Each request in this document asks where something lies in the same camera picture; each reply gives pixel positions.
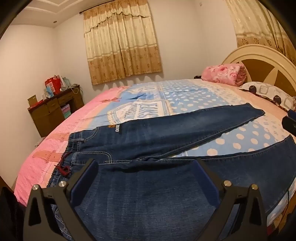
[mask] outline white wall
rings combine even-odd
[[[195,0],[195,3],[205,41],[206,65],[221,64],[237,48],[229,8],[225,0]]]
[[[40,139],[27,99],[57,71],[53,38],[52,28],[14,25],[0,40],[0,176],[9,186]]]
[[[131,76],[108,84],[91,85],[83,36],[83,15],[57,26],[56,46],[60,74],[83,88],[89,102],[102,91],[120,85],[193,78],[206,67],[204,35],[194,0],[148,0],[159,44],[163,73]]]

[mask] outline curtain rod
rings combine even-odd
[[[103,4],[106,4],[106,3],[108,3],[108,2],[101,3],[101,4],[96,5],[96,6],[94,6],[94,7],[98,7],[98,6],[103,5]],[[90,10],[90,9],[92,9],[92,8],[94,8],[94,7],[90,7],[90,8],[88,8],[88,9],[85,9],[85,10],[83,10],[82,12],[80,12],[79,14],[82,14],[83,12],[85,12],[85,11],[87,11],[87,10]]]

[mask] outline curved headboard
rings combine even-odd
[[[223,64],[243,63],[247,82],[264,82],[296,96],[296,67],[279,51],[268,46],[250,44],[237,48]]]

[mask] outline bed sheet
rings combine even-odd
[[[214,141],[197,146],[179,156],[215,156],[260,150],[282,141],[289,133],[281,126],[286,112],[271,102],[237,87],[202,80],[172,80],[113,88],[97,96],[58,126],[26,159],[18,175],[15,195],[26,205],[32,185],[46,187],[54,166],[65,151],[70,133],[92,130],[130,120],[154,118],[223,105],[250,103],[266,114]],[[296,181],[289,189],[290,198]],[[268,216],[268,225],[283,212],[287,195]]]

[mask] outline silver bolt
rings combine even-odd
[[[258,190],[258,186],[256,184],[252,184],[251,187],[252,187],[253,190]]]
[[[39,188],[38,184],[35,184],[35,185],[32,186],[32,190],[34,190],[34,191],[36,191],[38,188]]]
[[[65,187],[66,185],[67,185],[67,182],[66,182],[66,181],[61,181],[61,182],[59,182],[59,186],[60,186],[61,188]]]
[[[231,181],[228,181],[228,180],[224,181],[223,184],[224,184],[224,186],[226,186],[226,187],[231,187],[231,185],[232,185]]]

